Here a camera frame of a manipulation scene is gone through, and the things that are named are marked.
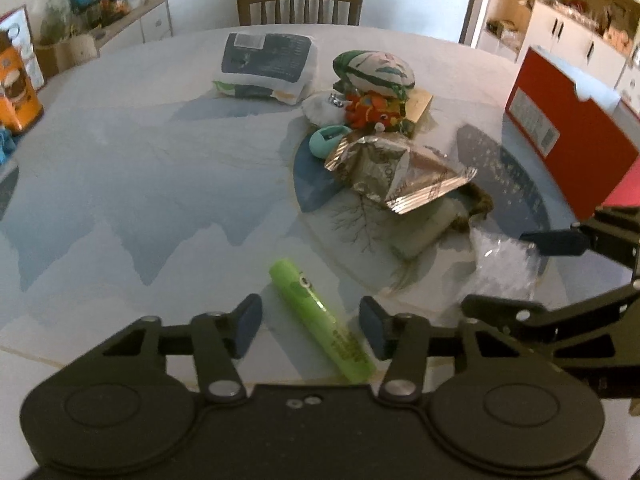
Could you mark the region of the green highlighter pen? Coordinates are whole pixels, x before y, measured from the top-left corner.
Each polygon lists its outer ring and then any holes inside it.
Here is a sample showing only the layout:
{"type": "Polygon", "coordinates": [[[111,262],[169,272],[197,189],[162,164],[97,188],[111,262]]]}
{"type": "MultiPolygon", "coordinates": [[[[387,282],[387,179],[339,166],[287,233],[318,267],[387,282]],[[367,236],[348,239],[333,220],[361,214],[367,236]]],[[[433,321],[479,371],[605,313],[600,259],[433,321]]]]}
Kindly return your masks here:
{"type": "Polygon", "coordinates": [[[269,269],[272,284],[314,341],[352,384],[365,384],[374,366],[352,331],[341,323],[294,262],[280,259],[269,269]]]}

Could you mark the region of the clear plastic bag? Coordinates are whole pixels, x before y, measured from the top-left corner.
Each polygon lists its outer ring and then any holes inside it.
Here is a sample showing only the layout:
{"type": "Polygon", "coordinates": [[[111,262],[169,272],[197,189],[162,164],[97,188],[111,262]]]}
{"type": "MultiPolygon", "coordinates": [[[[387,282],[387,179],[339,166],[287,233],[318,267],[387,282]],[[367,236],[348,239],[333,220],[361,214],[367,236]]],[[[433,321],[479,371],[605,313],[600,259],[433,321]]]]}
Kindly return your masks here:
{"type": "Polygon", "coordinates": [[[468,292],[515,300],[532,300],[542,265],[538,248],[513,237],[474,228],[471,242],[475,271],[468,292]]]}

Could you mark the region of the brown furry tail keychain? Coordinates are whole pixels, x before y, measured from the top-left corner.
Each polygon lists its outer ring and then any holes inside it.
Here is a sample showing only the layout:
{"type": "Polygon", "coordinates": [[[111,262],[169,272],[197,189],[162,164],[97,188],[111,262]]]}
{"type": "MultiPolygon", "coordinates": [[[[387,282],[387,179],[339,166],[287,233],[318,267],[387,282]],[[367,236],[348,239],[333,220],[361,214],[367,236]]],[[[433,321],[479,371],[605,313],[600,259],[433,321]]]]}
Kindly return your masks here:
{"type": "Polygon", "coordinates": [[[462,197],[464,211],[462,214],[457,214],[457,217],[450,224],[450,229],[459,233],[467,233],[473,218],[486,219],[488,214],[494,210],[494,200],[484,188],[473,182],[460,186],[457,193],[462,197]]]}

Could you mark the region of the silver foil snack bag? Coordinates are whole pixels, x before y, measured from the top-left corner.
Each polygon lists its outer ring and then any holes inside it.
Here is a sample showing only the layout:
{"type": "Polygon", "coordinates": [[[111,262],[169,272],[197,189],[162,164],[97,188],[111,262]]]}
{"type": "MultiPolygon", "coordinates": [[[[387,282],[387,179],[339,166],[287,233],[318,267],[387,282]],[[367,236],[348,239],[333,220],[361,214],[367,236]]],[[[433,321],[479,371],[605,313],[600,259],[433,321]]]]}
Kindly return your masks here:
{"type": "Polygon", "coordinates": [[[395,214],[408,214],[461,188],[477,170],[399,133],[341,140],[324,162],[338,182],[395,214]]]}

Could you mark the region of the teal round gadget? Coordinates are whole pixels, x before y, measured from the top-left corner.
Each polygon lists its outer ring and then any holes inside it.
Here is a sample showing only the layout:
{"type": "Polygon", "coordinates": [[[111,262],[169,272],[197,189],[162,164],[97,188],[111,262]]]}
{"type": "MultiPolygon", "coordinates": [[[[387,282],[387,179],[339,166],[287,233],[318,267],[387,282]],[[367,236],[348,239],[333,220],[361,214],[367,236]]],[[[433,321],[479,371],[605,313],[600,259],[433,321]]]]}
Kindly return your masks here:
{"type": "Polygon", "coordinates": [[[325,126],[316,130],[309,138],[309,151],[315,158],[325,160],[352,129],[345,125],[325,126]]]}

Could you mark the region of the yellow cardboard box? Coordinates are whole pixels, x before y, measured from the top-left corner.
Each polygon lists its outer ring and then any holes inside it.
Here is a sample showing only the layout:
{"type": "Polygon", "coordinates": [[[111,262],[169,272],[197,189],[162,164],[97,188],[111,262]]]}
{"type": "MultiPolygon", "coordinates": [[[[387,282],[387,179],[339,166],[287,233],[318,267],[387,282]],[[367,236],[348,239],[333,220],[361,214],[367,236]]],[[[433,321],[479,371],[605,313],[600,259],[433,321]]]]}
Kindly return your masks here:
{"type": "Polygon", "coordinates": [[[421,88],[413,88],[405,102],[405,116],[401,123],[401,132],[413,139],[430,117],[430,107],[434,96],[421,88]]]}

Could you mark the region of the green white plush ball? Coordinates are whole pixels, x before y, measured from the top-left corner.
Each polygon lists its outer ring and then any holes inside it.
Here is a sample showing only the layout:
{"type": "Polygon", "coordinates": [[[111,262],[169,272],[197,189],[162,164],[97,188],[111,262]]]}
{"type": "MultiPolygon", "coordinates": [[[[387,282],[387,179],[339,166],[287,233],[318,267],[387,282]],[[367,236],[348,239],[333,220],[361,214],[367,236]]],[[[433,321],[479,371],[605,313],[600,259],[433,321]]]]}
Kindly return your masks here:
{"type": "Polygon", "coordinates": [[[383,51],[345,51],[334,58],[332,67],[338,78],[333,88],[343,94],[374,92],[405,101],[416,86],[410,65],[383,51]]]}

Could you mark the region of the white soap bar pack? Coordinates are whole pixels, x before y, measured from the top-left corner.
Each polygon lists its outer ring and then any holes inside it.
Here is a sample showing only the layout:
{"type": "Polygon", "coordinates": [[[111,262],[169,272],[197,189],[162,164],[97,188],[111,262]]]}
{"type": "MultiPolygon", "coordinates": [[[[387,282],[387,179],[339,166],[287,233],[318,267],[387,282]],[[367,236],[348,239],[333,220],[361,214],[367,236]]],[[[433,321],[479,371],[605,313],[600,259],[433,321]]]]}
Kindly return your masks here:
{"type": "Polygon", "coordinates": [[[390,250],[401,260],[412,260],[432,246],[457,220],[466,217],[465,206],[442,197],[404,214],[390,236],[390,250]]]}

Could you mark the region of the red cardboard storage box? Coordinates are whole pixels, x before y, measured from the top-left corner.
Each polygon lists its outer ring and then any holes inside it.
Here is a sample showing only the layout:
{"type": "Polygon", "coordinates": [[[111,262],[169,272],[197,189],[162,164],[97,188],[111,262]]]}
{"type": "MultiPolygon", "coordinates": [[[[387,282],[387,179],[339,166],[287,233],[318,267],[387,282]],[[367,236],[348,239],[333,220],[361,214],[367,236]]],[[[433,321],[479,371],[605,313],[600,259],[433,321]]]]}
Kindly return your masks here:
{"type": "Polygon", "coordinates": [[[579,220],[639,205],[639,115],[620,94],[541,47],[527,50],[506,114],[579,220]]]}

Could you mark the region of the white shoe cabinet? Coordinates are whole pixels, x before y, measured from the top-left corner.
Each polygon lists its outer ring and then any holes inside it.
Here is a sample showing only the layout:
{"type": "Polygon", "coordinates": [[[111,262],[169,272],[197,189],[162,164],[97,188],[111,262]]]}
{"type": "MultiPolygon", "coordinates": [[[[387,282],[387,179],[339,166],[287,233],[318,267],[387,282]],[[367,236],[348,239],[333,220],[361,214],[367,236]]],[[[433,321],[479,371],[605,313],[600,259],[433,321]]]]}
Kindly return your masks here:
{"type": "Polygon", "coordinates": [[[639,107],[639,0],[484,0],[474,47],[520,64],[541,47],[639,107]]]}

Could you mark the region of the red orange plush toy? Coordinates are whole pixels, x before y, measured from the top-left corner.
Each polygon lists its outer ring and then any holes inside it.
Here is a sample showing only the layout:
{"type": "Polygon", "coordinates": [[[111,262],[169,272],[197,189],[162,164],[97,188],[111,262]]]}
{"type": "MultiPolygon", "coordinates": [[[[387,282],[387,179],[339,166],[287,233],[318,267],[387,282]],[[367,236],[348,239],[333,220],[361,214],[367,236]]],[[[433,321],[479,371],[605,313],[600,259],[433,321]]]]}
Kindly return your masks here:
{"type": "Polygon", "coordinates": [[[375,92],[346,96],[346,125],[352,129],[375,128],[381,124],[384,131],[397,130],[406,116],[405,103],[375,92]]]}

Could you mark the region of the white plush toy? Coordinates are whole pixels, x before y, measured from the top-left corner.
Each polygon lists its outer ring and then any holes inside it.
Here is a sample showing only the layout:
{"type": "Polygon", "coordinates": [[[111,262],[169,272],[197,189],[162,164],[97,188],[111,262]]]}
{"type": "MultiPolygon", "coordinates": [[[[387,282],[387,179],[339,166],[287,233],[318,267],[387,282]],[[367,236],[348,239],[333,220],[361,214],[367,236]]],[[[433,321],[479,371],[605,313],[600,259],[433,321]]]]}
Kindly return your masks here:
{"type": "Polygon", "coordinates": [[[347,101],[342,94],[322,91],[303,100],[302,111],[311,125],[316,127],[344,125],[347,101]]]}

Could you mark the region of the orange cartoon bottle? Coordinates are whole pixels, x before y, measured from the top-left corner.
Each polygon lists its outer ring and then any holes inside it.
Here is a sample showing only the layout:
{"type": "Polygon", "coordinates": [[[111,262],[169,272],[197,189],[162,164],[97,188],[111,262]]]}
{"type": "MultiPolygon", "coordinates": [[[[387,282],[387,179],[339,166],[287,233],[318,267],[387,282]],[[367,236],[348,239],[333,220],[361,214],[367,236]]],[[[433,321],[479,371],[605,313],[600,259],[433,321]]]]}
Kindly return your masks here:
{"type": "Polygon", "coordinates": [[[14,136],[25,134],[43,115],[43,106],[8,33],[1,32],[1,125],[14,136]]]}

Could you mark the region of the white drawer sideboard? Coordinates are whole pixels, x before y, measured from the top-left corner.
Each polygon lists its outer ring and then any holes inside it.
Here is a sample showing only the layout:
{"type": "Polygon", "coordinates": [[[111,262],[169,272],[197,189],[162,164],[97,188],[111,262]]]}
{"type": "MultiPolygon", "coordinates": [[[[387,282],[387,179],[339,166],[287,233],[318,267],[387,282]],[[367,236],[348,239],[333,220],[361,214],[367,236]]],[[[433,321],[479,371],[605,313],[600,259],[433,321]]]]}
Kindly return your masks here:
{"type": "Polygon", "coordinates": [[[35,52],[44,80],[49,80],[101,56],[172,36],[174,28],[168,0],[144,0],[141,6],[111,25],[52,46],[35,46],[35,52]]]}

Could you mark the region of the brown wooden chair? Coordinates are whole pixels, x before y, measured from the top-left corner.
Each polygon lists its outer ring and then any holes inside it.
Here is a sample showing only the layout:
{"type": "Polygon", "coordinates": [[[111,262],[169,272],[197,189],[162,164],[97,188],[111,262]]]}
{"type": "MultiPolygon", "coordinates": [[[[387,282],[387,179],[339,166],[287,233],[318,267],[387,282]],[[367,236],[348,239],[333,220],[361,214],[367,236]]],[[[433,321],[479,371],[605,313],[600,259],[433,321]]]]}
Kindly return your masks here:
{"type": "Polygon", "coordinates": [[[363,0],[236,0],[241,26],[319,24],[358,26],[363,0]]]}

